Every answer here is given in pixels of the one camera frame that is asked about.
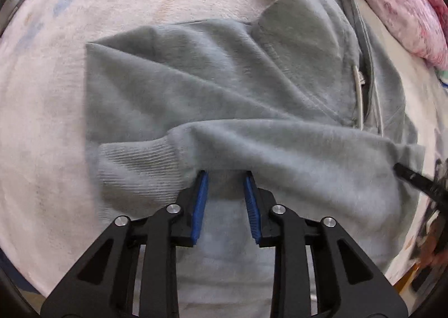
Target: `gray hoodie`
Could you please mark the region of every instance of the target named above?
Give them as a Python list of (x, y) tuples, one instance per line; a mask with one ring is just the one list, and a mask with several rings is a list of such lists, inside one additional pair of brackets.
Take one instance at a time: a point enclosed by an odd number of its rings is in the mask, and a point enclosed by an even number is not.
[(417, 193), (391, 168), (420, 170), (423, 150), (399, 75), (355, 0), (276, 0), (252, 23), (95, 41), (86, 88), (106, 222), (150, 215), (211, 172), (198, 246), (178, 256), (183, 317), (269, 314), (273, 253), (250, 237), (241, 170), (300, 216), (336, 218), (380, 268), (399, 250)]

